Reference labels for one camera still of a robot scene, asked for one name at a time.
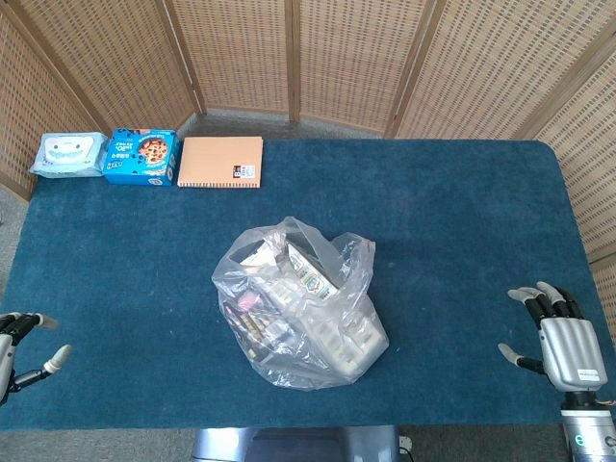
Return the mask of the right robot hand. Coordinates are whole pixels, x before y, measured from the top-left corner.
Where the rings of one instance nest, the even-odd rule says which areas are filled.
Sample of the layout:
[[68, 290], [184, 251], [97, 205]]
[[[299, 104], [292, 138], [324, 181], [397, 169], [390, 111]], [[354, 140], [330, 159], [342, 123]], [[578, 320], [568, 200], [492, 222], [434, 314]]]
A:
[[607, 373], [593, 323], [566, 290], [539, 281], [535, 287], [507, 291], [522, 303], [537, 328], [541, 359], [533, 359], [498, 344], [501, 355], [514, 366], [546, 376], [559, 392], [597, 392]]

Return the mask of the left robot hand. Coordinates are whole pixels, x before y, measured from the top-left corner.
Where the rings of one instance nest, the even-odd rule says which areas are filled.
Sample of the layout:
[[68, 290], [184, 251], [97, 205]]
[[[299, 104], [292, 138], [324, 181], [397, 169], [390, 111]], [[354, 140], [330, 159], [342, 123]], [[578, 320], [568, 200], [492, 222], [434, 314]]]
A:
[[37, 382], [60, 371], [70, 353], [71, 345], [61, 346], [40, 369], [16, 374], [14, 360], [20, 342], [35, 328], [53, 329], [57, 322], [41, 313], [11, 312], [1, 316], [1, 405], [4, 406], [10, 394], [16, 394]]

